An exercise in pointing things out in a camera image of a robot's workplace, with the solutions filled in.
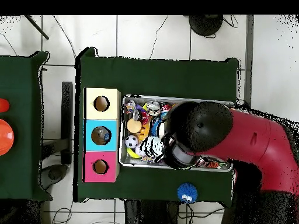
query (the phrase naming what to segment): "wooden shape sorter box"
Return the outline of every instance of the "wooden shape sorter box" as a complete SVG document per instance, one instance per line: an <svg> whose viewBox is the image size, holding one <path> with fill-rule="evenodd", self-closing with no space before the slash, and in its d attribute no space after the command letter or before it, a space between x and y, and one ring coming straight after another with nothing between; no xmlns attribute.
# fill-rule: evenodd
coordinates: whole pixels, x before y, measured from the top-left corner
<svg viewBox="0 0 299 224"><path fill-rule="evenodd" d="M119 174L121 93L117 89L85 88L85 183L113 183Z"/></svg>

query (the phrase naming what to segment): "plush toy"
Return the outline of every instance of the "plush toy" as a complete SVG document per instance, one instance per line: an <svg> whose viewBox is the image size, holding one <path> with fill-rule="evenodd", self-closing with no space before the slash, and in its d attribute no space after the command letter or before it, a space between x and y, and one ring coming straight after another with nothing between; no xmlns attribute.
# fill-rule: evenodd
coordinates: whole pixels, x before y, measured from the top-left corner
<svg viewBox="0 0 299 224"><path fill-rule="evenodd" d="M190 183L181 184L178 188L178 198L187 204L195 202L197 199L196 187Z"/></svg>
<svg viewBox="0 0 299 224"><path fill-rule="evenodd" d="M156 136L148 136L140 145L140 150L155 162L159 162L163 158L163 148L163 142Z"/></svg>
<svg viewBox="0 0 299 224"><path fill-rule="evenodd" d="M140 145L141 143L136 146L135 153L140 157L146 156L145 152L140 149Z"/></svg>

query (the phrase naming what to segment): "pink box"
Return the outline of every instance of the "pink box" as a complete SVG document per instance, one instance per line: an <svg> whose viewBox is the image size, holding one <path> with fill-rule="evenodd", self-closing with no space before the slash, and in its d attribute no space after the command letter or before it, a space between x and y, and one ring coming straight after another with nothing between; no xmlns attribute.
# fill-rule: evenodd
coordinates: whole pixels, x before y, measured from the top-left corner
<svg viewBox="0 0 299 224"><path fill-rule="evenodd" d="M97 173L94 163L104 161L108 168L105 173ZM85 180L83 182L115 182L119 174L119 163L116 151L87 151L85 154Z"/></svg>

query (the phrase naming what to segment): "toy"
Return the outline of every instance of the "toy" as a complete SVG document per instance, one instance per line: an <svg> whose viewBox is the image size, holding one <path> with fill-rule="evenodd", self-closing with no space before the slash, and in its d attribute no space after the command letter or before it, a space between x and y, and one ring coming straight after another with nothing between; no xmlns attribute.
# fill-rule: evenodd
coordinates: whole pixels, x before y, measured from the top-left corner
<svg viewBox="0 0 299 224"><path fill-rule="evenodd" d="M4 113L9 110L9 102L5 99L0 99L0 113Z"/></svg>
<svg viewBox="0 0 299 224"><path fill-rule="evenodd" d="M162 123L162 120L161 120L160 116L152 119L151 136L153 136L153 137L159 136L159 127L160 127L161 123Z"/></svg>
<svg viewBox="0 0 299 224"><path fill-rule="evenodd" d="M147 112L144 108L139 106L138 104L135 104L133 100L129 100L127 104L125 104L127 107L127 114L132 113L134 110L140 110L141 112Z"/></svg>
<svg viewBox="0 0 299 224"><path fill-rule="evenodd" d="M147 122L150 120L150 115L148 114L148 113L146 113L146 112L142 112L142 121L141 121L141 123L142 123L142 125L145 125L145 124L147 124Z"/></svg>
<svg viewBox="0 0 299 224"><path fill-rule="evenodd" d="M84 183L113 183L119 174L120 97L117 89L84 89Z"/></svg>
<svg viewBox="0 0 299 224"><path fill-rule="evenodd" d="M146 156L147 154L146 154L144 151L142 151L142 150L140 149L140 145L141 145L141 143L139 143L139 144L136 146L136 148L135 148L135 153L136 153L139 157Z"/></svg>
<svg viewBox="0 0 299 224"><path fill-rule="evenodd" d="M14 135L11 126L0 119L0 156L6 154L12 147Z"/></svg>
<svg viewBox="0 0 299 224"><path fill-rule="evenodd" d="M135 121L141 121L142 120L142 113L141 113L141 111L139 109L135 109L133 111L133 119Z"/></svg>
<svg viewBox="0 0 299 224"><path fill-rule="evenodd" d="M142 126L140 133L138 135L138 141L142 142L150 133L151 122L148 121L145 125Z"/></svg>
<svg viewBox="0 0 299 224"><path fill-rule="evenodd" d="M132 158L140 158L141 156L137 153L135 153L132 149L127 148L127 153L130 155Z"/></svg>
<svg viewBox="0 0 299 224"><path fill-rule="evenodd" d="M160 119L161 120L164 120L166 115L168 114L168 112L170 111L171 109L171 105L167 102L162 102L160 103L161 105L161 115L160 115Z"/></svg>
<svg viewBox="0 0 299 224"><path fill-rule="evenodd" d="M131 133L138 133L140 132L142 127L142 123L140 121L135 121L133 118L127 121L127 129Z"/></svg>
<svg viewBox="0 0 299 224"><path fill-rule="evenodd" d="M146 137L140 145L140 150L145 152L146 156L159 162L163 158L163 143L156 136Z"/></svg>
<svg viewBox="0 0 299 224"><path fill-rule="evenodd" d="M148 163L155 163L155 159L148 157L148 156L143 156L140 161L148 162Z"/></svg>
<svg viewBox="0 0 299 224"><path fill-rule="evenodd" d="M182 202L187 204L193 203L196 201L197 196L196 187L190 183L184 183L178 187L178 198Z"/></svg>
<svg viewBox="0 0 299 224"><path fill-rule="evenodd" d="M155 100L151 100L147 102L147 110L149 115L158 116L161 112L161 107L159 102Z"/></svg>
<svg viewBox="0 0 299 224"><path fill-rule="evenodd" d="M147 103L144 103L142 107L145 111L147 111Z"/></svg>
<svg viewBox="0 0 299 224"><path fill-rule="evenodd" d="M125 143L127 148L134 149L138 144L137 137L130 135L126 138Z"/></svg>

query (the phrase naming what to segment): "white toy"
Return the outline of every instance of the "white toy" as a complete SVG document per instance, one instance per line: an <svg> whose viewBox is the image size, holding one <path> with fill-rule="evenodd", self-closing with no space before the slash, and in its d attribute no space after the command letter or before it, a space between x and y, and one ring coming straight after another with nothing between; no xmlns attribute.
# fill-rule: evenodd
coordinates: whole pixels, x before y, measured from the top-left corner
<svg viewBox="0 0 299 224"><path fill-rule="evenodd" d="M126 147L130 149L135 149L138 144L138 139L134 135L130 135L126 138Z"/></svg>
<svg viewBox="0 0 299 224"><path fill-rule="evenodd" d="M139 143L139 144L136 146L136 148L135 148L135 153L136 153L138 156L141 156L141 157L146 156L147 154L146 154L144 151L142 151L142 150L140 149L140 145L141 145L141 143Z"/></svg>
<svg viewBox="0 0 299 224"><path fill-rule="evenodd" d="M140 149L145 152L146 156L158 162L163 158L163 147L161 139L156 136L148 136L141 143Z"/></svg>

